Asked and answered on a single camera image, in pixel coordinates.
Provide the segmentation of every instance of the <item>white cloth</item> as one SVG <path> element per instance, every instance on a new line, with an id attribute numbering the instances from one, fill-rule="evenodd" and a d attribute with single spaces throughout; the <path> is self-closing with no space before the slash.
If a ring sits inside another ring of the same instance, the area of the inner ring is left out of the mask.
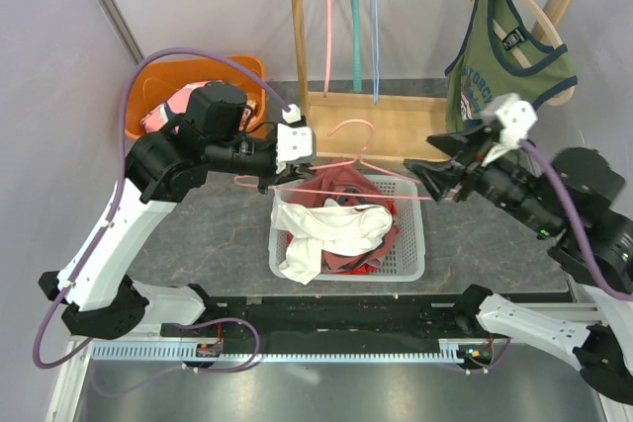
<path id="1" fill-rule="evenodd" d="M 341 207 L 327 199 L 323 208 L 306 208 L 285 203 L 278 196 L 270 217 L 275 229 L 294 236 L 279 271 L 302 284 L 320 274 L 321 251 L 341 256 L 373 251 L 393 222 L 387 209 L 378 205 Z"/>

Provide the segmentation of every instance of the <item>orange basket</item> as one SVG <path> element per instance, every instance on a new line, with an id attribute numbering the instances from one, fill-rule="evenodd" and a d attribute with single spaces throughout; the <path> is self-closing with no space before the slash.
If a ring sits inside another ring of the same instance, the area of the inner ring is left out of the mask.
<path id="1" fill-rule="evenodd" d="M 264 79 L 264 65 L 254 56 L 241 54 L 228 56 L 228 58 Z M 132 88 L 126 112 L 126 135 L 131 138 L 139 138 L 144 135 L 145 129 L 140 120 L 186 84 L 215 80 L 237 86 L 246 93 L 250 101 L 255 102 L 255 116 L 250 121 L 249 128 L 265 121 L 266 95 L 264 90 L 253 80 L 248 79 L 230 66 L 206 58 L 160 61 L 148 65 Z M 260 128 L 252 135 L 265 136 L 266 127 Z"/>

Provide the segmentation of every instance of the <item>green tank top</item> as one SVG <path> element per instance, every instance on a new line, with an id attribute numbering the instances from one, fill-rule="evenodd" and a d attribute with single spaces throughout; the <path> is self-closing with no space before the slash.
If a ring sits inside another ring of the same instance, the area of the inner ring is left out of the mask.
<path id="1" fill-rule="evenodd" d="M 508 32 L 505 39 L 495 34 L 493 19 Z M 520 47 L 531 67 L 518 63 L 514 47 Z M 475 0 L 462 47 L 445 74 L 448 132 L 478 126 L 482 110 L 496 96 L 517 93 L 538 109 L 578 84 L 567 46 L 553 48 L 534 38 L 512 0 Z"/>

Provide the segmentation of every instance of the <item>white wall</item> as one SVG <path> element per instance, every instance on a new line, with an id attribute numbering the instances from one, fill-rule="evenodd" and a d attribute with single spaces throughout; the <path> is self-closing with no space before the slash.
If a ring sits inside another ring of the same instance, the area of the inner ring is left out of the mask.
<path id="1" fill-rule="evenodd" d="M 0 12 L 0 420 L 31 422 L 57 373 L 31 361 L 48 306 L 38 278 L 72 258 L 107 202 L 133 65 L 96 0 L 0 0 Z M 45 359 L 66 341 L 57 316 Z"/>
<path id="2" fill-rule="evenodd" d="M 575 0 L 559 32 L 570 47 L 579 85 L 569 104 L 539 111 L 532 136 L 550 154 L 571 145 L 599 150 L 629 182 L 615 208 L 633 217 L 631 0 Z"/>
<path id="3" fill-rule="evenodd" d="M 116 0 L 145 54 L 175 45 L 261 57 L 271 80 L 296 80 L 290 0 Z M 371 77 L 369 0 L 363 63 Z M 333 0 L 332 78 L 352 75 L 349 0 Z M 325 0 L 304 0 L 308 72 L 323 79 Z M 471 7 L 466 0 L 381 0 L 382 77 L 442 77 L 457 54 Z"/>

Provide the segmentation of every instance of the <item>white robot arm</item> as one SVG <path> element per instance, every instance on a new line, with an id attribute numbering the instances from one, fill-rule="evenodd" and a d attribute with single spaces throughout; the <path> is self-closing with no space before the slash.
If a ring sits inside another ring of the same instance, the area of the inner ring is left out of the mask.
<path id="1" fill-rule="evenodd" d="M 40 278 L 51 300 L 69 288 L 62 319 L 72 334 L 112 340 L 139 326 L 190 324 L 200 317 L 206 294 L 198 286 L 149 286 L 133 282 L 126 272 L 149 234 L 189 190 L 206 182 L 209 171 L 257 176 L 262 192 L 302 177 L 299 164 L 314 159 L 315 136 L 297 106 L 284 113 L 286 124 L 277 124 L 266 138 L 254 138 L 238 130 L 245 105 L 238 88 L 209 83 L 194 91 L 184 117 L 136 141 L 126 159 L 117 212 L 107 220 L 115 189 L 77 255 L 61 271 Z M 71 282 L 81 256 L 104 227 Z"/>
<path id="2" fill-rule="evenodd" d="M 595 150 L 568 148 L 550 162 L 527 141 L 532 106 L 515 94 L 496 98 L 484 123 L 428 141 L 448 162 L 406 160 L 440 201 L 476 192 L 535 231 L 556 238 L 549 255 L 593 298 L 608 326 L 556 320 L 471 286 L 455 305 L 465 333 L 506 335 L 567 362 L 598 392 L 633 405 L 633 222 L 609 207 L 624 186 Z M 506 154 L 522 147 L 544 171 L 534 176 Z"/>

